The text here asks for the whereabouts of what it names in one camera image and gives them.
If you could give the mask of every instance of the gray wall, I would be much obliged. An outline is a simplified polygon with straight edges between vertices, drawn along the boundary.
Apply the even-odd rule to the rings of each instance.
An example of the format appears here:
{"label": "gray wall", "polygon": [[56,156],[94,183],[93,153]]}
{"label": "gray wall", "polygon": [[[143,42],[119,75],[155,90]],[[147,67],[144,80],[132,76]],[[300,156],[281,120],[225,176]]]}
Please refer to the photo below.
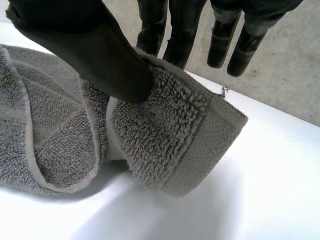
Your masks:
{"label": "gray wall", "polygon": [[[6,0],[0,0],[3,8]],[[132,45],[141,28],[136,0],[104,0]],[[320,126],[320,1],[305,0],[267,33],[243,76],[227,75],[226,65],[243,25],[243,18],[221,69],[207,66],[213,10],[207,2],[186,70],[250,98]],[[168,18],[162,57],[171,31]]]}

